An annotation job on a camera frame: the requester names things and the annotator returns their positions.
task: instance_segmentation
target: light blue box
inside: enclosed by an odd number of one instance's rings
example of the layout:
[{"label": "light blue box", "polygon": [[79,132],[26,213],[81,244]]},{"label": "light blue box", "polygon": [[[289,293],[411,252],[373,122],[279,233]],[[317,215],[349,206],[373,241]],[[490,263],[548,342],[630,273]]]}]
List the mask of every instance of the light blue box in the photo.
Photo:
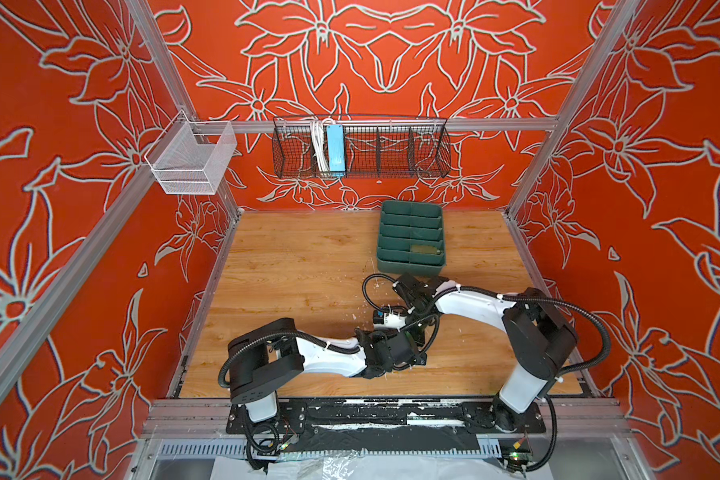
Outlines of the light blue box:
[{"label": "light blue box", "polygon": [[[344,162],[344,126],[330,124],[326,126],[328,137],[328,167],[331,172],[346,171]],[[336,174],[335,177],[343,177],[343,174]]]}]

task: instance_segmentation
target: red wall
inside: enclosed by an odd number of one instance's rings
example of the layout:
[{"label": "red wall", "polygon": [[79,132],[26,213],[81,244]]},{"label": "red wall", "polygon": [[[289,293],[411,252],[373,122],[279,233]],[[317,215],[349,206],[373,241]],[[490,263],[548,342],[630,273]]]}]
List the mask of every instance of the red wall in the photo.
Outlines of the red wall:
[{"label": "red wall", "polygon": [[[339,112],[554,116],[613,3],[150,4],[203,119],[268,120]],[[387,198],[501,208],[544,134],[457,134],[448,177],[381,182],[278,180],[268,137],[244,137],[227,175],[238,203],[304,210],[370,208]]]},{"label": "red wall", "polygon": [[650,465],[720,478],[720,2],[642,3],[518,223]]},{"label": "red wall", "polygon": [[[119,0],[0,2],[0,347],[176,113]],[[230,219],[154,185],[0,407],[0,478],[123,475]]]}]

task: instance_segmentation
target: wooden table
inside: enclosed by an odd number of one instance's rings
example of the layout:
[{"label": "wooden table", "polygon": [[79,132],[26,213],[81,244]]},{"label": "wooden table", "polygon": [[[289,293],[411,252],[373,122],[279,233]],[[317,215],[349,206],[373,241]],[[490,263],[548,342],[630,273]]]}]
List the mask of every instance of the wooden table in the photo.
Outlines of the wooden table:
[{"label": "wooden table", "polygon": [[[372,329],[361,284],[375,268],[379,212],[246,212],[190,361],[182,398],[225,397],[216,383],[226,344],[283,316],[316,336],[348,338]],[[448,264],[441,275],[463,285],[522,292],[531,285],[499,212],[445,211]],[[375,302],[402,301],[384,280],[371,282]],[[504,333],[460,316],[442,317],[428,364],[384,377],[301,375],[281,396],[489,395],[514,368]],[[552,393],[581,393],[575,375]]]}]

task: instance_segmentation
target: coiled white cord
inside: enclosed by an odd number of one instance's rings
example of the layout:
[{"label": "coiled white cord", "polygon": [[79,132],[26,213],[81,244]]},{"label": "coiled white cord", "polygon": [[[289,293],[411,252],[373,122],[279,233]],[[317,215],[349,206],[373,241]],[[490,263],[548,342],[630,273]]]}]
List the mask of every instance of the coiled white cord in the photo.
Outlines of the coiled white cord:
[{"label": "coiled white cord", "polygon": [[326,118],[322,121],[314,119],[309,123],[309,128],[312,130],[312,146],[315,148],[315,157],[317,158],[317,168],[321,172],[327,172],[331,169],[323,147],[326,139],[326,125],[334,123],[336,122],[332,118]]}]

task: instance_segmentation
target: green storage box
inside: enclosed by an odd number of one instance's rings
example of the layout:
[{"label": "green storage box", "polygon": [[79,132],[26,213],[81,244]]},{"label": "green storage box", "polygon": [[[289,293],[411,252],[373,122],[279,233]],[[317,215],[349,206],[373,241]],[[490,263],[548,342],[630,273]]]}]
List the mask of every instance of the green storage box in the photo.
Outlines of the green storage box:
[{"label": "green storage box", "polygon": [[[412,250],[430,250],[427,253]],[[386,200],[378,227],[378,269],[386,274],[436,276],[445,266],[443,209],[424,202]]]}]

